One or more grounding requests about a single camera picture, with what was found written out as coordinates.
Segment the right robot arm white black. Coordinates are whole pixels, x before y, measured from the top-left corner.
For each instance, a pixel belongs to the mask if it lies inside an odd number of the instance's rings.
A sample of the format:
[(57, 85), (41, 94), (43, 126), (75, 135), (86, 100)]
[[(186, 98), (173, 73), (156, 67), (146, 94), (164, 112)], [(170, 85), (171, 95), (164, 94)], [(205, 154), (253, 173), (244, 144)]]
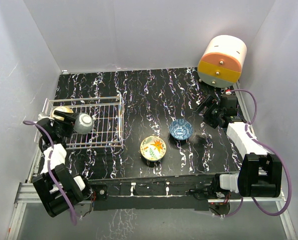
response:
[(220, 100), (208, 95), (196, 108), (203, 114), (203, 122), (212, 128), (221, 127), (243, 158), (238, 173), (217, 173), (208, 191), (217, 198), (229, 192), (243, 197), (276, 198), (281, 192), (282, 163), (256, 143), (244, 117), (238, 116), (238, 99), (235, 95), (221, 95)]

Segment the yellow teal patterned bowl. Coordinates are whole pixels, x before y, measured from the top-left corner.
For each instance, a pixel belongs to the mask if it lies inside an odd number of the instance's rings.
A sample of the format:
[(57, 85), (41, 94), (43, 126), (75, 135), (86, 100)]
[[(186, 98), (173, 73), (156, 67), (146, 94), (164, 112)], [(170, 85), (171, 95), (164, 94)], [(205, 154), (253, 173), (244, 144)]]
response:
[(73, 110), (68, 108), (68, 107), (64, 107), (64, 106), (58, 106), (56, 107), (50, 114), (50, 117), (51, 118), (55, 118), (55, 111), (59, 111), (59, 112), (63, 112), (63, 113), (69, 113), (69, 114), (72, 114), (73, 113)]

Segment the grey bowl red rim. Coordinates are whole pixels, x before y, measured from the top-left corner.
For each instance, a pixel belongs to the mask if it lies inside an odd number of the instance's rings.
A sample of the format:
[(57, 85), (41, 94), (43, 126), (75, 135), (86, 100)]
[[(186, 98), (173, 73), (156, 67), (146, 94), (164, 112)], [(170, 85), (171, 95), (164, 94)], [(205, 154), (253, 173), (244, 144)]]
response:
[(78, 134), (88, 134), (93, 129), (93, 118), (86, 114), (80, 113), (75, 121), (74, 130)]

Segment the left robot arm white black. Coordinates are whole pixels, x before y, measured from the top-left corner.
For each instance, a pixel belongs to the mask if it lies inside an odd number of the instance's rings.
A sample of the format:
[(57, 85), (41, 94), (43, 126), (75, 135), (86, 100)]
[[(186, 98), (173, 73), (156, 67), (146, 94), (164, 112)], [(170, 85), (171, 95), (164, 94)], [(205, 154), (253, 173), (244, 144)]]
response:
[(92, 194), (92, 187), (82, 175), (73, 176), (65, 166), (67, 144), (74, 131), (91, 131), (92, 118), (75, 113), (68, 107), (56, 107), (49, 116), (40, 114), (35, 122), (40, 132), (39, 149), (44, 156), (40, 174), (32, 179), (33, 186), (51, 217), (70, 210)]

